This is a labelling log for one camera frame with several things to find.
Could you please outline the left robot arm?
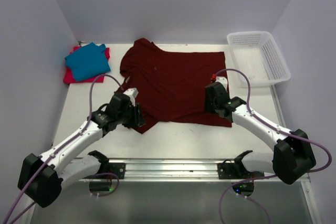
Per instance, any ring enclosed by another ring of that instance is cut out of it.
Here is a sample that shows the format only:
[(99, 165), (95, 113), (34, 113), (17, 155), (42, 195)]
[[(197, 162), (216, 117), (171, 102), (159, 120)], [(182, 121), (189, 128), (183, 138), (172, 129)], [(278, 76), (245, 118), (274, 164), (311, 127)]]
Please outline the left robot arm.
[(106, 109), (98, 109), (83, 125), (54, 148), (39, 156), (29, 154), (23, 161), (18, 188), (40, 207), (51, 205), (68, 185), (91, 175), (104, 178), (109, 172), (108, 159), (97, 151), (83, 159), (76, 157), (91, 144), (121, 124), (141, 127), (144, 118), (135, 101), (136, 88), (112, 96)]

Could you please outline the dark red t-shirt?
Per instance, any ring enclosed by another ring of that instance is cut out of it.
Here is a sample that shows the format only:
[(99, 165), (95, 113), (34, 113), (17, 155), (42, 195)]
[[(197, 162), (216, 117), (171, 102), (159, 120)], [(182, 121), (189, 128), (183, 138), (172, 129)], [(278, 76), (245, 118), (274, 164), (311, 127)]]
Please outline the dark red t-shirt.
[(224, 52), (169, 52), (145, 38), (138, 39), (120, 63), (124, 89), (137, 88), (145, 124), (143, 134), (158, 122), (231, 127), (230, 121), (206, 113), (205, 87), (224, 69)]

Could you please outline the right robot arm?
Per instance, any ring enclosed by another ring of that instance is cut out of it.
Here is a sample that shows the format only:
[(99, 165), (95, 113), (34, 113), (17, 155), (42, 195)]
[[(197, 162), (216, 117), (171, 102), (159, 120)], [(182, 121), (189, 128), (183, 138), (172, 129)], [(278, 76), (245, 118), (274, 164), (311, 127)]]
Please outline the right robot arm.
[(307, 134), (292, 131), (248, 110), (247, 103), (230, 98), (224, 85), (214, 82), (205, 88), (205, 111), (237, 124), (262, 140), (271, 153), (252, 150), (239, 154), (232, 162), (224, 161), (222, 169), (248, 178), (256, 173), (275, 174), (282, 182), (291, 185), (316, 165), (316, 159)]

